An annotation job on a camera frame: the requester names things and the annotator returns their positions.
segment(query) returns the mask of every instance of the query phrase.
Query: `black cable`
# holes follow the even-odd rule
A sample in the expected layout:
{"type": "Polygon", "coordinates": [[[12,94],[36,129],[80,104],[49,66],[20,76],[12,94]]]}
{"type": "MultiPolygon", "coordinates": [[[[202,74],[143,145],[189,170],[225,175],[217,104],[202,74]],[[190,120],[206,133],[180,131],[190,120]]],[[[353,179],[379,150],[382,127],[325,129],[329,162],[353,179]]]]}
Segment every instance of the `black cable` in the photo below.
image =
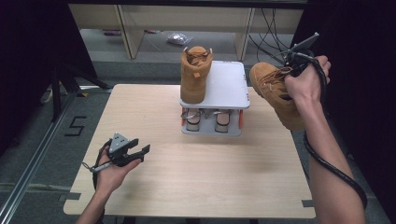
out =
{"type": "Polygon", "coordinates": [[[312,158],[315,159],[320,165],[324,166],[327,170],[332,172],[333,174],[337,175],[340,177],[342,180],[344,180],[350,187],[352,187],[361,197],[361,202],[363,203],[364,209],[367,207],[367,196],[364,190],[361,188],[361,186],[352,178],[350,178],[348,175],[343,173],[342,171],[338,170],[335,166],[329,164],[327,161],[323,160],[317,152],[311,147],[311,145],[308,142],[308,138],[306,136],[306,133],[304,134],[304,144],[306,149],[308,150],[309,154],[312,156],[312,158]]]}
{"type": "Polygon", "coordinates": [[[253,44],[257,47],[257,52],[259,52],[259,50],[261,50],[262,52],[264,52],[264,53],[266,53],[267,55],[269,55],[269,56],[271,56],[272,58],[274,58],[274,60],[276,60],[277,62],[279,62],[279,63],[284,63],[283,61],[281,61],[280,59],[278,59],[275,55],[273,55],[271,52],[269,52],[269,51],[267,51],[266,49],[263,49],[260,45],[258,45],[254,40],[253,40],[253,38],[251,37],[251,35],[249,35],[248,36],[249,38],[250,38],[250,40],[253,42],[253,44]]]}
{"type": "Polygon", "coordinates": [[[276,21],[275,21],[275,14],[276,14],[276,8],[273,8],[273,18],[274,18],[274,32],[275,32],[275,37],[276,40],[278,41],[278,43],[280,43],[284,48],[288,49],[288,47],[286,45],[284,45],[282,43],[282,41],[280,41],[279,37],[277,37],[277,30],[276,30],[276,21]]]}
{"type": "MultiPolygon", "coordinates": [[[[279,43],[280,43],[282,46],[284,46],[286,49],[287,49],[288,47],[286,47],[286,46],[280,41],[279,37],[277,36],[276,19],[275,19],[276,10],[273,8],[273,17],[272,17],[272,19],[271,19],[271,23],[268,22],[268,20],[267,20],[267,18],[266,18],[266,16],[265,16],[264,10],[263,10],[262,8],[261,8],[261,11],[262,11],[262,16],[264,17],[264,20],[265,20],[265,23],[266,23],[268,29],[267,29],[267,32],[265,33],[265,36],[264,36],[264,37],[262,37],[261,34],[259,34],[259,36],[260,36],[260,38],[262,39],[262,42],[264,42],[268,47],[270,47],[270,48],[272,48],[272,49],[276,49],[276,50],[279,51],[279,54],[282,55],[282,60],[283,60],[283,62],[281,62],[280,60],[277,60],[277,61],[278,61],[279,63],[282,63],[282,64],[283,64],[283,63],[285,63],[285,59],[284,59],[283,54],[282,54],[282,52],[283,52],[284,50],[282,50],[282,48],[281,48],[281,46],[279,45],[279,43]],[[272,38],[274,39],[274,41],[275,41],[275,43],[276,43],[276,47],[273,46],[273,45],[271,45],[271,44],[269,44],[268,42],[265,41],[265,38],[268,36],[268,34],[270,34],[270,35],[272,36],[272,38]]],[[[273,54],[268,54],[268,55],[270,55],[272,58],[275,58],[275,57],[276,57],[276,56],[273,55],[273,54]]]]}
{"type": "MultiPolygon", "coordinates": [[[[323,72],[323,69],[321,68],[319,61],[315,59],[312,62],[312,65],[314,65],[315,69],[318,72],[319,76],[319,82],[320,82],[320,87],[321,87],[321,93],[320,93],[320,102],[322,104],[323,112],[325,116],[328,114],[327,109],[324,106],[325,103],[325,96],[326,96],[326,90],[327,90],[327,80],[326,80],[326,75],[323,72]]],[[[337,175],[340,177],[342,180],[344,180],[350,187],[352,187],[358,195],[361,197],[361,202],[363,203],[364,209],[367,207],[367,196],[364,192],[364,190],[361,188],[361,186],[353,180],[351,177],[343,173],[342,171],[338,170],[336,167],[333,165],[329,164],[327,161],[323,160],[317,153],[316,151],[311,147],[311,145],[308,142],[308,137],[306,135],[306,132],[304,133],[304,144],[306,149],[308,150],[309,154],[324,168],[332,172],[333,174],[337,175]]]]}

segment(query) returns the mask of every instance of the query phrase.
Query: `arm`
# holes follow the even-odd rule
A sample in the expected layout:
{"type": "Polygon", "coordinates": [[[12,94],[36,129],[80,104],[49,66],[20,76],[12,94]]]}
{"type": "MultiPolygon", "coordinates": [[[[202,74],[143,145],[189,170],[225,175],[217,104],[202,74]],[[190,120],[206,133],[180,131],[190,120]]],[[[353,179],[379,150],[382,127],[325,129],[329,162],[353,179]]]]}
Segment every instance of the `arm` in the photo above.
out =
{"type": "MultiPolygon", "coordinates": [[[[326,76],[331,67],[327,57],[318,57],[326,76]]],[[[319,101],[318,75],[309,65],[298,77],[287,76],[288,93],[295,101],[305,124],[308,141],[325,161],[353,178],[341,148],[323,114],[319,101]]],[[[319,223],[364,223],[364,209],[356,191],[339,177],[309,159],[312,198],[319,223]]]]}
{"type": "MultiPolygon", "coordinates": [[[[102,153],[102,158],[99,161],[103,164],[109,161],[107,156],[108,147],[102,153]]],[[[111,193],[117,189],[121,184],[123,179],[128,173],[133,170],[141,160],[131,161],[129,164],[119,167],[114,164],[110,164],[106,169],[102,170],[98,174],[98,181],[96,185],[96,192],[93,194],[87,207],[79,216],[76,223],[96,223],[105,209],[105,205],[110,198],[111,193]]]]}

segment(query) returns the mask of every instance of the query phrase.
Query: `hand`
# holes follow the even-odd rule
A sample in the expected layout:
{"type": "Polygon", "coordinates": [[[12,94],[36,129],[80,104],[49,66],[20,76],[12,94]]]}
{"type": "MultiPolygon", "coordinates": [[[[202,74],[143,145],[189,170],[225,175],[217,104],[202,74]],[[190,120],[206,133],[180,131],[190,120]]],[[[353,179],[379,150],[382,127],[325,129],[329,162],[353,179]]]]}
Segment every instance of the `hand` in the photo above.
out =
{"type": "MultiPolygon", "coordinates": [[[[110,160],[110,158],[107,156],[108,149],[109,146],[105,147],[103,150],[99,164],[103,164],[104,162],[110,160]]],[[[96,191],[103,191],[106,193],[113,192],[122,184],[125,176],[128,175],[128,173],[133,170],[140,162],[140,159],[134,160],[123,167],[119,167],[113,163],[110,163],[106,169],[101,170],[98,173],[96,191]]]]}
{"type": "MultiPolygon", "coordinates": [[[[329,69],[332,66],[326,56],[318,56],[320,66],[323,69],[324,74],[327,78],[327,83],[330,82],[328,78],[329,69]]],[[[296,103],[303,100],[318,101],[320,99],[320,83],[317,71],[315,67],[310,64],[305,70],[298,76],[286,76],[285,77],[286,88],[288,94],[296,103]]]]}

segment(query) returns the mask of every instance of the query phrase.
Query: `small shoe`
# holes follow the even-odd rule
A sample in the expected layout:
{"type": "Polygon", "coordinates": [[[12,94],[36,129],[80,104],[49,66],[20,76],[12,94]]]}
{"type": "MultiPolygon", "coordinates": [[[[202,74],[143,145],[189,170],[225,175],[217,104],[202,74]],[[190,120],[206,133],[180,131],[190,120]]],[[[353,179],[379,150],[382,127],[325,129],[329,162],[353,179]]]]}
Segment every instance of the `small shoe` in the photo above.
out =
{"type": "Polygon", "coordinates": [[[304,129],[304,122],[284,80],[291,70],[290,67],[278,69],[269,63],[256,63],[250,69],[249,77],[254,91],[274,108],[283,126],[297,131],[304,129]]]}
{"type": "Polygon", "coordinates": [[[201,120],[201,115],[202,111],[198,108],[188,108],[181,114],[181,117],[187,120],[186,129],[188,131],[199,131],[199,122],[201,120]]]}
{"type": "Polygon", "coordinates": [[[228,125],[230,124],[230,110],[219,110],[219,113],[216,115],[216,129],[215,131],[218,133],[227,133],[228,125]]]}
{"type": "Polygon", "coordinates": [[[219,109],[210,114],[205,114],[206,119],[216,117],[215,131],[218,133],[227,133],[228,125],[230,124],[231,110],[219,109]]]}
{"type": "Polygon", "coordinates": [[[187,104],[200,104],[205,99],[206,79],[212,65],[212,49],[185,48],[181,54],[180,98],[187,104]]]}

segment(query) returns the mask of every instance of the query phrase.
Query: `shoe rack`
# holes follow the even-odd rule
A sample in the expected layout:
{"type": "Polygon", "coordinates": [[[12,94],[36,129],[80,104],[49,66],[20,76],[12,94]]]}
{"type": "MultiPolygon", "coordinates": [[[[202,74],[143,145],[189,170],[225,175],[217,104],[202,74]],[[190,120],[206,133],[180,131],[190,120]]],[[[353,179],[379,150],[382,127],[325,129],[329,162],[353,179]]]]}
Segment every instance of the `shoe rack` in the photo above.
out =
{"type": "Polygon", "coordinates": [[[198,131],[187,130],[187,121],[182,120],[183,133],[239,136],[242,132],[243,110],[250,106],[244,65],[240,62],[213,61],[206,79],[205,99],[200,104],[186,104],[180,99],[180,105],[182,112],[189,108],[199,108],[203,112],[198,131]],[[205,117],[219,109],[231,111],[227,133],[216,132],[216,116],[205,117]]]}

